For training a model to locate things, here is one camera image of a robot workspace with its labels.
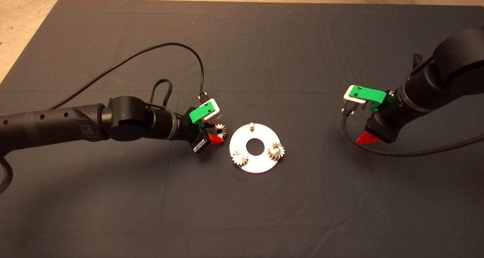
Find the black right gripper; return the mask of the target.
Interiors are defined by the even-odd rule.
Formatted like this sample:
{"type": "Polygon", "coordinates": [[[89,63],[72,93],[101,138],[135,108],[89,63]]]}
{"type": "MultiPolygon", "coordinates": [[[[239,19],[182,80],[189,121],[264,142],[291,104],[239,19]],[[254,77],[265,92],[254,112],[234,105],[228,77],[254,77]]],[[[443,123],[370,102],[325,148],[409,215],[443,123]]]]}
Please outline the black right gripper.
{"type": "Polygon", "coordinates": [[[403,99],[404,89],[387,93],[382,104],[368,118],[365,131],[357,139],[360,145],[383,141],[393,143],[407,123],[407,104],[403,99]]]}

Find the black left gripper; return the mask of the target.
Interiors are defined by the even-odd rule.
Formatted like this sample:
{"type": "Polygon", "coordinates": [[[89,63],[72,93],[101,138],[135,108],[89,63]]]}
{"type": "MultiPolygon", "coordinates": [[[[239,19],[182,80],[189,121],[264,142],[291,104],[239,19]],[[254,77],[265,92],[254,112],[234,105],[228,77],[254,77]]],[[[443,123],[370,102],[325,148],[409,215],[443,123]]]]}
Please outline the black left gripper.
{"type": "MultiPolygon", "coordinates": [[[[204,127],[192,123],[189,116],[194,111],[189,107],[183,115],[178,115],[178,140],[187,141],[195,154],[202,153],[209,145],[219,145],[224,142],[223,137],[208,134],[204,127]]],[[[206,127],[216,127],[217,123],[206,122],[206,127]]]]}

